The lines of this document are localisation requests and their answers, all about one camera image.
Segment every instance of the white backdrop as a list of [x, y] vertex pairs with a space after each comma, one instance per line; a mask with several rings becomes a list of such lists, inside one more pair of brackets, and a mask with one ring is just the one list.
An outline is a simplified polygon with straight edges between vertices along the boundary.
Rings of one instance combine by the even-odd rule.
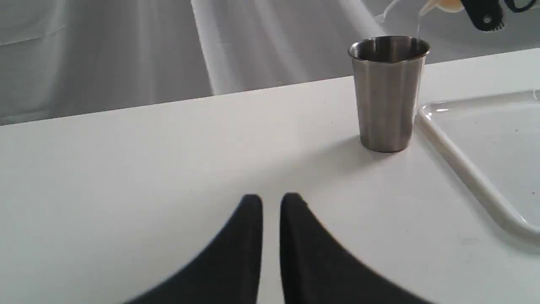
[[[351, 74], [346, 50], [416, 35], [424, 0], [0, 0], [0, 124]], [[482, 33], [435, 10], [429, 62], [540, 47], [540, 10]]]

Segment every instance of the stainless steel cup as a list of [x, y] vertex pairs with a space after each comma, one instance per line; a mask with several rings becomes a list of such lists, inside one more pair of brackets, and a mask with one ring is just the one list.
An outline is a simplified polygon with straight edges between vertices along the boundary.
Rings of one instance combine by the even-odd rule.
[[370, 38], [349, 48], [360, 141], [366, 148], [397, 152], [409, 144], [428, 53], [427, 42], [404, 36]]

